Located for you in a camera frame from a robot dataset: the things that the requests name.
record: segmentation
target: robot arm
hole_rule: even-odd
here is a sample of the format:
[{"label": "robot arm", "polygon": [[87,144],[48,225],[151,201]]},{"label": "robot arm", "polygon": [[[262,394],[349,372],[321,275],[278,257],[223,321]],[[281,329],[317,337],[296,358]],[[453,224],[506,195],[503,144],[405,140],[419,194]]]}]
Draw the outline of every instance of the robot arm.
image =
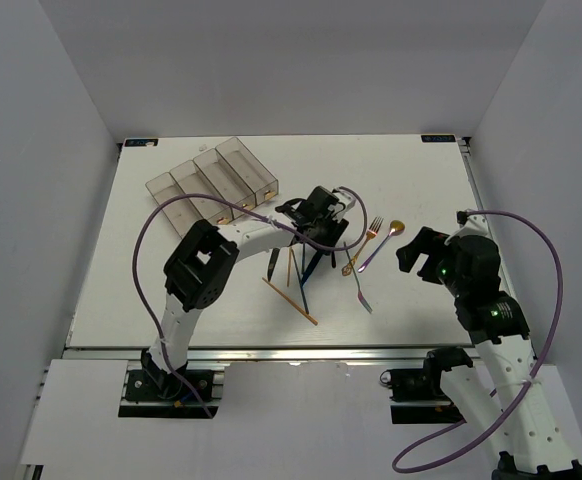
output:
[{"label": "robot arm", "polygon": [[[492,478],[582,479],[582,467],[555,422],[541,383],[529,378],[534,363],[529,327],[518,302],[499,289],[498,247],[486,238],[486,225],[480,222],[469,218],[452,236],[422,228],[397,251],[400,270],[411,271],[420,254],[428,255],[418,276],[444,285],[454,296],[458,320],[484,361],[503,409],[531,382],[522,402],[485,440],[492,457],[499,458]],[[462,349],[429,352],[424,376],[476,432],[485,432],[502,415]]]},{"label": "robot arm", "polygon": [[[179,381],[169,372],[160,343],[165,342],[173,368],[184,374],[191,337],[203,309],[222,294],[236,262],[295,241],[298,231],[321,245],[335,246],[348,226],[344,215],[355,199],[343,191],[317,187],[304,199],[290,200],[276,208],[271,223],[247,220],[239,224],[212,226],[196,222],[164,267],[167,300],[161,320],[164,340],[157,338],[141,356],[146,375],[160,392]],[[292,232],[273,225],[288,225]],[[314,260],[323,252],[318,251]]]}]

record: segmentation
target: purple cable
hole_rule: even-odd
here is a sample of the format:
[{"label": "purple cable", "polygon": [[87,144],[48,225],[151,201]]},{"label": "purple cable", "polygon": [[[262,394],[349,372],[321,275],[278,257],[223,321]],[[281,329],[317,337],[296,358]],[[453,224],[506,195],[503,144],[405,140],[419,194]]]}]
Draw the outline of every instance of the purple cable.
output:
[{"label": "purple cable", "polygon": [[319,243],[316,243],[313,240],[311,240],[306,235],[303,235],[303,234],[297,232],[293,228],[291,228],[287,225],[284,225],[283,223],[280,223],[276,220],[270,221],[269,218],[265,217],[264,215],[260,215],[259,213],[252,212],[250,210],[247,210],[246,208],[240,207],[239,205],[235,205],[231,202],[227,202],[223,198],[217,198],[217,197],[214,197],[212,195],[205,195],[203,193],[188,193],[188,194],[178,195],[176,197],[170,198],[166,202],[158,205],[156,207],[156,209],[153,212],[151,212],[151,215],[149,215],[149,218],[147,218],[146,222],[144,222],[144,225],[142,226],[142,229],[140,230],[140,234],[138,235],[138,239],[135,242],[135,247],[133,248],[133,259],[131,261],[131,273],[133,274],[133,284],[135,285],[135,289],[138,292],[138,296],[140,297],[140,301],[142,302],[142,305],[144,305],[144,308],[146,308],[147,312],[149,313],[149,316],[151,317],[151,320],[153,320],[153,323],[155,324],[156,330],[158,331],[158,337],[160,338],[160,350],[162,351],[162,357],[164,358],[165,365],[169,369],[169,372],[171,372],[175,378],[180,380],[189,389],[189,391],[196,398],[196,400],[198,401],[200,406],[204,409],[204,413],[206,413],[209,418],[213,418],[213,415],[211,414],[211,411],[207,407],[206,403],[204,403],[204,400],[202,400],[202,397],[198,393],[197,389],[193,385],[191,385],[191,382],[189,382],[186,378],[184,378],[182,375],[180,375],[173,368],[173,365],[171,364],[171,359],[169,358],[169,354],[167,352],[166,345],[165,345],[166,339],[164,337],[164,330],[162,330],[162,326],[160,325],[160,321],[158,320],[158,317],[156,316],[153,309],[151,308],[151,305],[149,305],[149,302],[147,301],[147,297],[144,295],[144,291],[142,290],[142,286],[140,285],[140,278],[138,277],[138,256],[140,254],[140,246],[142,245],[142,240],[144,240],[144,236],[147,233],[147,230],[149,229],[149,225],[151,225],[151,222],[153,221],[153,219],[155,217],[157,217],[158,214],[162,210],[164,210],[165,207],[171,205],[174,202],[177,202],[178,200],[184,200],[187,198],[204,198],[206,200],[213,200],[213,201],[216,201],[218,203],[222,203],[222,204],[227,205],[235,210],[239,210],[242,213],[245,213],[247,215],[251,215],[252,217],[254,217],[257,220],[260,220],[261,222],[271,223],[278,228],[281,228],[281,229],[286,230],[290,233],[293,233],[293,234],[295,234],[295,236],[304,240],[306,243],[308,243],[309,245],[311,245],[312,247],[314,247],[317,250],[324,250],[324,251],[328,251],[328,252],[341,252],[343,250],[349,250],[349,249],[355,247],[360,242],[362,242],[362,240],[364,240],[365,235],[366,235],[366,231],[367,231],[367,209],[364,206],[364,202],[362,201],[362,198],[360,198],[360,196],[357,193],[355,193],[353,190],[346,188],[346,187],[339,187],[338,189],[343,190],[343,191],[353,195],[356,198],[356,200],[360,203],[360,208],[362,209],[362,218],[363,218],[362,234],[353,244],[349,245],[348,247],[327,247],[326,245],[320,245]]},{"label": "purple cable", "polygon": [[[540,355],[538,355],[537,362],[535,363],[535,365],[531,369],[531,372],[529,373],[529,376],[533,379],[538,374],[540,367],[542,366],[542,364],[544,364],[544,362],[547,358],[547,355],[549,354],[549,348],[551,348],[551,343],[553,343],[553,337],[555,337],[555,331],[558,328],[558,321],[560,320],[560,311],[562,310],[562,297],[564,294],[564,278],[562,275],[562,264],[560,262],[560,257],[558,256],[558,252],[555,249],[555,246],[553,245],[551,240],[549,240],[549,237],[547,237],[547,235],[542,230],[540,230],[537,226],[535,226],[529,220],[527,220],[526,218],[524,218],[520,215],[517,215],[515,213],[505,212],[502,210],[475,210],[475,211],[468,211],[467,213],[469,216],[499,215],[502,217],[509,217],[509,218],[513,218],[515,220],[518,220],[518,221],[524,223],[525,225],[527,225],[529,228],[531,228],[535,233],[537,233],[540,236],[540,238],[542,238],[544,243],[546,243],[547,247],[549,247],[549,250],[551,251],[551,256],[553,257],[553,261],[555,263],[556,276],[557,276],[557,280],[558,280],[558,289],[557,289],[557,296],[556,296],[556,302],[555,302],[555,311],[553,313],[553,320],[551,321],[551,327],[549,328],[549,333],[547,334],[546,342],[544,343],[544,346],[542,347],[542,350],[540,351]],[[484,442],[487,438],[489,438],[493,434],[493,432],[495,432],[500,426],[502,426],[502,424],[507,420],[507,418],[509,418],[511,413],[513,413],[513,411],[518,407],[518,405],[520,405],[520,403],[522,403],[522,400],[524,400],[524,396],[527,394],[527,392],[529,391],[530,388],[531,388],[531,383],[526,382],[522,386],[520,391],[518,392],[518,395],[513,399],[513,401],[509,404],[509,406],[502,412],[502,414],[498,417],[498,419],[495,422],[493,422],[493,424],[489,428],[487,428],[475,440],[468,443],[467,445],[460,448],[459,450],[455,451],[454,453],[447,455],[446,457],[440,458],[439,460],[436,460],[434,462],[426,463],[424,465],[419,465],[417,467],[408,467],[408,468],[398,467],[398,462],[400,460],[402,460],[405,457],[405,455],[407,455],[410,451],[412,451],[416,447],[422,445],[423,443],[428,442],[429,440],[437,438],[440,435],[443,435],[447,432],[450,432],[451,430],[455,430],[460,425],[463,425],[464,423],[466,423],[464,421],[458,422],[456,424],[453,424],[453,425],[450,425],[446,428],[443,428],[442,430],[435,432],[435,433],[432,433],[431,435],[428,435],[424,438],[421,438],[417,442],[409,445],[407,448],[402,450],[402,452],[400,452],[398,454],[398,456],[395,457],[395,459],[393,460],[393,463],[391,464],[391,466],[393,467],[393,470],[397,473],[405,473],[405,474],[406,473],[424,472],[426,470],[432,470],[432,469],[440,467],[442,465],[446,465],[447,463],[450,463],[454,460],[457,460],[461,456],[469,453],[471,450],[473,450],[475,447],[477,447],[482,442]]]}]

